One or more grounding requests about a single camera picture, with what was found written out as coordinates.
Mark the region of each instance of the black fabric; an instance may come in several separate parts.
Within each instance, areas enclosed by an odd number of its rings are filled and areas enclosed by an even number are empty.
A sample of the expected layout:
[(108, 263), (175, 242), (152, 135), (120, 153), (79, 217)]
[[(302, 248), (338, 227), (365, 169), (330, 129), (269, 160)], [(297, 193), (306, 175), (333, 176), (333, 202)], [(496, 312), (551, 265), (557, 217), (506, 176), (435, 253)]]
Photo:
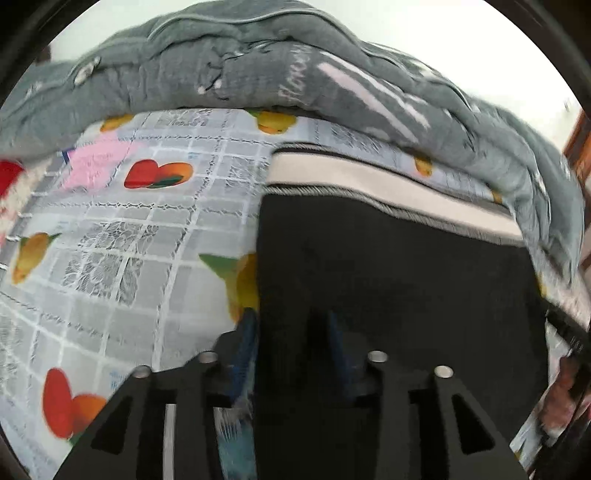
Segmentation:
[(335, 312), (408, 369), (452, 367), (508, 442), (547, 387), (544, 312), (525, 248), (355, 200), (267, 195), (257, 255), (258, 365), (286, 396), (308, 361), (315, 312)]

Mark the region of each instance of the white strip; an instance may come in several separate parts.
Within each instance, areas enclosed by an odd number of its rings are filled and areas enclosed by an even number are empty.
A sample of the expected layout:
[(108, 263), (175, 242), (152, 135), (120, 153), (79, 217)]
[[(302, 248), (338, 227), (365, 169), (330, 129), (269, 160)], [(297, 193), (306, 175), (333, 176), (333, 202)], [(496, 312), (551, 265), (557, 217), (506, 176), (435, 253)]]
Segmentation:
[(393, 98), (396, 101), (396, 103), (399, 104), (399, 106), (404, 111), (406, 111), (406, 113), (408, 113), (410, 116), (412, 116), (424, 128), (429, 128), (430, 125), (429, 125), (429, 121), (427, 120), (427, 117), (425, 117), (422, 113), (417, 112), (415, 107), (413, 107), (409, 103), (402, 100), (399, 95), (397, 95), (392, 90), (389, 90), (384, 85), (379, 83), (374, 77), (372, 77), (371, 75), (368, 75), (367, 73), (365, 73), (363, 70), (356, 67), (352, 63), (349, 63), (348, 61), (338, 58), (336, 55), (333, 55), (332, 53), (328, 53), (327, 51), (321, 51), (320, 53), (322, 53), (322, 55), (334, 60), (335, 62), (340, 63), (346, 69), (349, 69), (350, 71), (355, 72), (361, 78), (364, 78), (365, 80), (367, 80), (372, 86), (374, 86), (376, 88), (376, 90), (378, 90), (382, 93), (385, 93), (390, 98)]
[(370, 110), (373, 110), (376, 113), (382, 115), (393, 128), (398, 130), (401, 134), (403, 134), (407, 139), (414, 143), (418, 143), (417, 137), (408, 129), (406, 125), (404, 125), (398, 118), (396, 118), (390, 110), (388, 110), (382, 102), (380, 102), (376, 97), (372, 95), (372, 93), (361, 85), (357, 80), (353, 77), (349, 76), (342, 70), (339, 70), (334, 65), (330, 63), (321, 63), (318, 65), (318, 69), (327, 74), (330, 78), (332, 78), (337, 85), (344, 88), (345, 90), (350, 91), (354, 94), (359, 100), (361, 100)]
[(311, 153), (278, 153), (273, 156), (267, 183), (341, 187), (456, 225), (522, 240), (517, 222), (508, 215), (482, 209), (395, 173), (344, 158)]

